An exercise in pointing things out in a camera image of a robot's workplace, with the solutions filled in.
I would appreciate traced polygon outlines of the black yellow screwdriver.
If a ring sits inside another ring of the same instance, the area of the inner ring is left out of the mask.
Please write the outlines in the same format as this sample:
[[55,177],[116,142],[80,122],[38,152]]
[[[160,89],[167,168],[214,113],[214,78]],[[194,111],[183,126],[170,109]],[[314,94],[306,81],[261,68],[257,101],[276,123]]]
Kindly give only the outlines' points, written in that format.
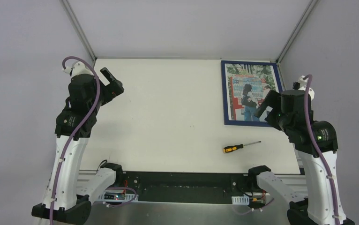
[[223,148],[223,153],[232,153],[234,151],[237,151],[239,149],[243,149],[246,146],[250,146],[250,145],[254,145],[254,144],[259,144],[261,143],[261,141],[256,141],[256,142],[251,142],[251,143],[246,143],[246,144],[237,144],[237,145],[230,145],[230,146],[226,146]]

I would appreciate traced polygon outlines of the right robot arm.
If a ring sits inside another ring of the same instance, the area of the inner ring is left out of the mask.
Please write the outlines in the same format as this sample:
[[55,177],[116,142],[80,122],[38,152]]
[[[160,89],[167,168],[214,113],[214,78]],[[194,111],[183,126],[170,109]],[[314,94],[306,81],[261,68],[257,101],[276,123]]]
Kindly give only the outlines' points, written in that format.
[[298,196],[267,166],[248,170],[247,187],[266,191],[284,206],[291,225],[352,225],[341,204],[337,183],[337,133],[327,121],[313,119],[312,75],[299,78],[291,90],[271,90],[255,115],[271,108],[266,122],[282,131],[294,145],[303,164],[307,196]]

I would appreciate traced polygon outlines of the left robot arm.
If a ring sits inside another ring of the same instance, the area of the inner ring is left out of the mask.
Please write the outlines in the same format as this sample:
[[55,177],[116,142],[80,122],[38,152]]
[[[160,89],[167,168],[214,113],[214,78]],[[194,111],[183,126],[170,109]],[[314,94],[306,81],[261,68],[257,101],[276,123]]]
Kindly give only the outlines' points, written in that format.
[[63,67],[70,75],[69,95],[56,118],[55,160],[49,184],[41,203],[33,206],[33,217],[83,225],[93,203],[108,188],[123,186],[122,166],[104,162],[97,173],[82,187],[77,186],[81,161],[89,142],[100,108],[124,92],[122,83],[107,68],[101,69],[108,80],[104,85],[86,61],[75,57],[71,67]]

